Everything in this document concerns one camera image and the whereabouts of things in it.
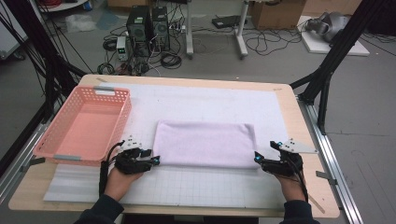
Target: floor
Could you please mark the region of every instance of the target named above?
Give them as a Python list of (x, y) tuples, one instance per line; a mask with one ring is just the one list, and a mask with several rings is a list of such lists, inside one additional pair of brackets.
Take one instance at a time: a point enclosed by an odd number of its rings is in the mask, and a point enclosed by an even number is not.
[[(104, 16), (111, 21), (101, 29), (66, 34), (73, 46), (94, 71), (104, 61), (103, 37), (122, 26), (125, 19), (109, 19), (102, 8), (92, 12), (73, 9), (58, 13), (54, 19), (67, 14), (90, 14), (94, 21)], [(210, 20), (194, 19), (193, 24), (212, 27)], [(291, 83), (312, 73), (325, 55), (308, 53), (303, 42), (289, 44), (285, 49), (260, 56), (253, 50), (240, 60), (231, 35), (210, 32), (194, 33), (195, 54), (192, 60), (180, 53), (180, 68), (150, 70), (147, 77), (183, 77), (248, 82)], [(336, 70), (330, 89), (326, 131), (335, 156), (343, 170), (348, 187), (364, 223), (394, 223), (396, 219), (396, 174), (393, 173), (396, 151), (396, 119), (394, 96), (396, 89), (396, 43), (381, 43), (368, 38), (382, 49), (360, 40), (370, 51), (368, 57), (347, 56)], [(279, 48), (284, 43), (272, 43)], [(70, 47), (69, 60), (87, 70)], [(21, 130), (41, 106), (44, 98), (29, 60), (0, 62), (0, 156), (9, 149)], [(304, 88), (295, 90), (300, 93)], [(37, 213), (11, 211), (7, 208), (10, 194), (0, 202), (1, 223), (72, 223), (79, 213)], [(278, 223), (280, 218), (260, 218), (260, 223)], [(347, 223), (337, 219), (320, 219), (321, 223)]]

